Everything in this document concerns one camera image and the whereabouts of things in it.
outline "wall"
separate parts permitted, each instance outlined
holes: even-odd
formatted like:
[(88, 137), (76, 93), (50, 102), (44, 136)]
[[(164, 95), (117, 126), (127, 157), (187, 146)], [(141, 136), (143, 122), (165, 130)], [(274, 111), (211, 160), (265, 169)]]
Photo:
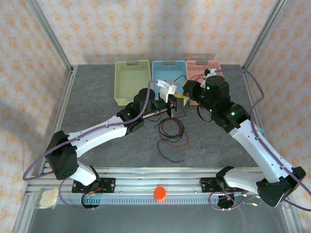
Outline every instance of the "wall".
[[(311, 188), (311, 5), (290, 0), (282, 18), (261, 50), (251, 72), (265, 92), (259, 115), (266, 135), (277, 151), (307, 172), (304, 184)], [(252, 84), (252, 89), (259, 93)], [(297, 203), (311, 208), (311, 198), (300, 187)], [(306, 232), (311, 213), (300, 211)]]
[(0, 225), (11, 232), (67, 75), (25, 0), (0, 2)]
[(75, 65), (202, 60), (213, 54), (222, 64), (242, 64), (276, 2), (39, 0)]

